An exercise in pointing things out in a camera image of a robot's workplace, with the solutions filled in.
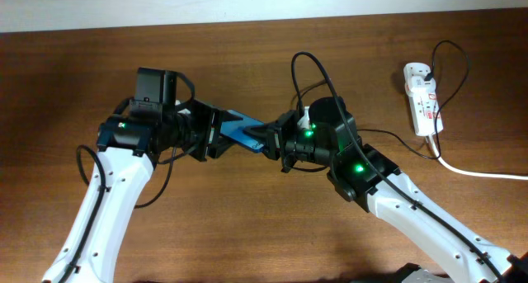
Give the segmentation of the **white USB charger adapter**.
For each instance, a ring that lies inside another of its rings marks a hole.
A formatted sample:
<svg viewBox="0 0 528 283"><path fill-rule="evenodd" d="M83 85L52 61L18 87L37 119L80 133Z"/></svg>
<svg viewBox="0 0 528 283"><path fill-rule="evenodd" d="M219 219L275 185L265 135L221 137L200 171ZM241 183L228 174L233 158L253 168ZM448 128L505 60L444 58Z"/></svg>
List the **white USB charger adapter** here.
<svg viewBox="0 0 528 283"><path fill-rule="evenodd" d="M436 91L436 81L413 75L405 83L405 91L409 97L426 95Z"/></svg>

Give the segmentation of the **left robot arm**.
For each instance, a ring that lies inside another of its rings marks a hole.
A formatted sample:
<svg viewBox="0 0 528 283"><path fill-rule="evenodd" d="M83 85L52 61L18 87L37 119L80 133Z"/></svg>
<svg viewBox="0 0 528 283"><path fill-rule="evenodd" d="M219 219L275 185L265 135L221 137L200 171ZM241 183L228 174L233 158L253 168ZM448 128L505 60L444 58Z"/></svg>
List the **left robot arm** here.
<svg viewBox="0 0 528 283"><path fill-rule="evenodd" d="M217 158L227 147L221 126L238 117L190 97L177 102L183 73L139 68L135 95L123 100L97 135L87 193L73 227L44 282L111 282L137 200L167 149L182 149L198 161Z"/></svg>

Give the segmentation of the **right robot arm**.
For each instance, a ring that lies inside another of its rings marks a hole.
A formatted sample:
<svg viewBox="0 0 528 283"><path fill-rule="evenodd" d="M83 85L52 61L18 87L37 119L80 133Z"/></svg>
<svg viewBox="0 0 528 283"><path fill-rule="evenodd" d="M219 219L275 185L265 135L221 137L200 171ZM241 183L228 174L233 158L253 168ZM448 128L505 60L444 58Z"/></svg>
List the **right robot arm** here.
<svg viewBox="0 0 528 283"><path fill-rule="evenodd" d="M268 158L281 162L283 172L297 162L326 170L344 200L404 234L453 282L527 280L526 257L476 234L424 195L396 163L363 144L340 97L320 98L308 110L288 111L243 131L263 145Z"/></svg>

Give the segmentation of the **blue Galaxy smartphone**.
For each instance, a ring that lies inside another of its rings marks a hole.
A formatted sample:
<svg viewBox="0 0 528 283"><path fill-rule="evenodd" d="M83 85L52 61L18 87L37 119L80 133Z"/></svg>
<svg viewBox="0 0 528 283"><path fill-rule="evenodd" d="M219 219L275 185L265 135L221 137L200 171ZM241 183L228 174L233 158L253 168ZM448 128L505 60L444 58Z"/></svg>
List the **blue Galaxy smartphone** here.
<svg viewBox="0 0 528 283"><path fill-rule="evenodd" d="M252 151L254 153L260 153L264 144L260 143L257 139L254 139L249 134L246 134L244 130L247 127L261 126L263 123L259 120L255 120L250 116L246 116L235 110L227 110L226 117L221 124L220 134L231 139L234 143Z"/></svg>

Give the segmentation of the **white power strip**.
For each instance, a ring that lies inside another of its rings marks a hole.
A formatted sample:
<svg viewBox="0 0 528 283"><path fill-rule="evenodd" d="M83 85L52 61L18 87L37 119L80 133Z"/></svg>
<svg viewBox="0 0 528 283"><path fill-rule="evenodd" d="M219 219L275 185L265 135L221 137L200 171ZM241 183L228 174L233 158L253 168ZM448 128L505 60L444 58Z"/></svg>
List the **white power strip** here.
<svg viewBox="0 0 528 283"><path fill-rule="evenodd" d="M431 72L430 67L423 63L408 63L403 68L405 83L413 75L426 79ZM414 132L417 136L427 137L443 130L441 116L438 114L439 104L436 92L421 96L408 97Z"/></svg>

